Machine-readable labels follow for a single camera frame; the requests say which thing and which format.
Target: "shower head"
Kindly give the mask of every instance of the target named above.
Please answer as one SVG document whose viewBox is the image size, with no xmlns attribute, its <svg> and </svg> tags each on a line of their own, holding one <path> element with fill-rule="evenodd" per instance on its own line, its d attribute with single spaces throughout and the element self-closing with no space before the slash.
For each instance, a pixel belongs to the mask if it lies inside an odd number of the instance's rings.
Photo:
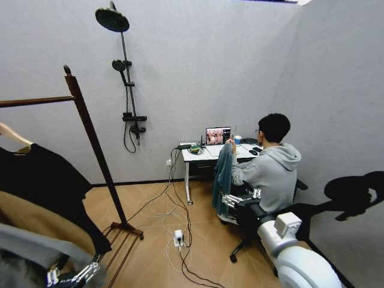
<svg viewBox="0 0 384 288">
<path fill-rule="evenodd" d="M 114 32 L 125 32 L 129 29 L 128 19 L 116 10 L 114 3 L 110 2 L 110 8 L 99 8 L 95 12 L 97 22 Z"/>
<path fill-rule="evenodd" d="M 112 67 L 119 72 L 123 72 L 125 70 L 125 64 L 121 60 L 113 60 Z"/>
</svg>

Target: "chair wheel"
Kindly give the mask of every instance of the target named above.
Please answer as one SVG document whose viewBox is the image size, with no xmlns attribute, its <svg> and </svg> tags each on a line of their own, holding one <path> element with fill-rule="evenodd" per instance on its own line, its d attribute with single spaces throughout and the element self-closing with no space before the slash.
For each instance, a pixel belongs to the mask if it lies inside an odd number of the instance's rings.
<svg viewBox="0 0 384 288">
<path fill-rule="evenodd" d="M 230 259 L 230 261 L 231 261 L 232 263 L 236 263 L 236 262 L 238 261 L 236 255 L 234 255 L 234 254 L 231 254 L 231 255 L 229 256 L 229 259 Z"/>
</svg>

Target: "wooden floor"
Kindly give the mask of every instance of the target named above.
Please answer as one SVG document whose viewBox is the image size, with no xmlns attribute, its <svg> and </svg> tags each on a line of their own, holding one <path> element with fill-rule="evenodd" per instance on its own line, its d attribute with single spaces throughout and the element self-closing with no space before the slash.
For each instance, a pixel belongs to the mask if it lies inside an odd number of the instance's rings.
<svg viewBox="0 0 384 288">
<path fill-rule="evenodd" d="M 127 218 L 133 215 L 149 198 L 159 195 L 165 187 L 166 184 L 117 186 Z M 186 203 L 184 182 L 175 183 L 175 187 L 180 198 Z M 241 241 L 238 228 L 234 225 L 224 226 L 220 223 L 215 210 L 211 207 L 211 183 L 191 181 L 190 188 L 191 198 L 194 201 L 194 205 L 187 206 L 192 221 L 193 235 L 190 269 L 203 278 L 219 282 L 225 288 L 280 287 L 271 267 L 255 245 L 240 251 L 237 263 L 233 264 L 229 260 L 230 252 Z M 172 186 L 169 187 L 168 193 L 176 197 Z M 86 195 L 84 202 L 88 215 L 100 230 L 104 230 L 113 221 L 119 221 L 107 188 L 92 189 Z M 155 216 L 155 213 L 164 213 L 173 207 L 174 204 L 167 197 L 159 197 L 153 201 L 151 207 L 148 205 L 143 213 L 147 216 Z M 175 212 L 185 214 L 179 207 L 175 209 Z M 113 287 L 188 288 L 197 286 L 189 282 L 181 272 L 176 272 L 166 255 L 166 245 L 172 239 L 172 235 L 165 228 L 174 231 L 181 223 L 181 229 L 184 229 L 186 220 L 183 216 L 180 218 L 181 220 L 173 214 L 164 219 L 162 217 L 146 218 L 139 213 L 130 221 L 130 224 L 144 231 L 145 238 L 142 241 L 137 240 Z M 116 232 L 111 232 L 108 238 L 114 237 L 114 233 Z M 123 236 L 120 234 L 116 239 L 114 249 L 121 243 Z M 126 244 L 115 259 L 116 262 L 122 260 L 133 239 L 134 236 L 128 237 Z M 107 263 L 112 255 L 113 251 L 108 253 L 103 259 L 103 263 Z M 180 270 L 179 251 L 174 247 L 173 242 L 169 245 L 169 257 L 174 267 Z M 110 281 L 113 270 L 116 269 L 117 264 L 112 264 L 107 272 L 107 281 Z"/>
</svg>

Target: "man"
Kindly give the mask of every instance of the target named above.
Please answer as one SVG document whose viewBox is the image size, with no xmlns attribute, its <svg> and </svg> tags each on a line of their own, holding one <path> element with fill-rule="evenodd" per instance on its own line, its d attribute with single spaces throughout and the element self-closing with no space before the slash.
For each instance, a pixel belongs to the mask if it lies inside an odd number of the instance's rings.
<svg viewBox="0 0 384 288">
<path fill-rule="evenodd" d="M 296 167 L 301 154 L 290 144 L 281 143 L 290 130 L 290 122 L 285 115 L 269 114 L 259 121 L 256 130 L 257 141 L 264 150 L 249 162 L 238 164 L 236 145 L 232 139 L 232 183 L 243 185 L 247 181 L 261 189 L 260 206 L 266 212 L 275 212 L 293 203 L 296 185 Z"/>
</svg>

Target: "baseboard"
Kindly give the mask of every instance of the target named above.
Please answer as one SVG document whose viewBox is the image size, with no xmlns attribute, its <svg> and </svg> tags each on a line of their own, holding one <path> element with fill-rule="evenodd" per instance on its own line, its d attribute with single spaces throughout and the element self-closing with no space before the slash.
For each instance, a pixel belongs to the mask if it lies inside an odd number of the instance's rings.
<svg viewBox="0 0 384 288">
<path fill-rule="evenodd" d="M 337 269 L 336 266 L 331 261 L 328 260 L 328 258 L 318 249 L 318 247 L 311 240 L 308 239 L 306 242 L 313 251 L 321 255 L 325 260 L 328 261 L 329 264 L 331 264 L 333 270 L 336 272 L 340 281 L 344 284 L 346 288 L 355 288 L 354 285 L 347 279 L 347 277 L 345 277 L 344 274 L 341 273 L 340 270 Z"/>
<path fill-rule="evenodd" d="M 207 176 L 190 176 L 190 181 L 200 181 L 200 180 L 213 180 L 211 177 Z M 113 183 L 115 186 L 122 186 L 122 185 L 138 185 L 138 184 L 153 184 L 153 183 L 166 183 L 168 182 L 168 179 L 163 180 L 147 180 L 147 181 L 133 181 L 133 182 L 115 182 Z M 178 178 L 178 179 L 171 179 L 171 182 L 182 182 L 184 181 L 184 178 Z M 100 183 L 100 184 L 91 184 L 92 188 L 94 187 L 107 187 L 106 183 Z"/>
<path fill-rule="evenodd" d="M 153 184 L 153 183 L 166 183 L 168 182 L 168 179 L 164 180 L 147 180 L 147 181 L 133 181 L 133 182 L 115 182 L 113 183 L 115 186 L 122 186 L 122 185 L 137 185 L 137 184 Z M 171 182 L 181 182 L 184 181 L 184 178 L 179 179 L 172 179 Z M 100 184 L 92 184 L 92 187 L 106 187 L 106 183 L 100 183 Z"/>
</svg>

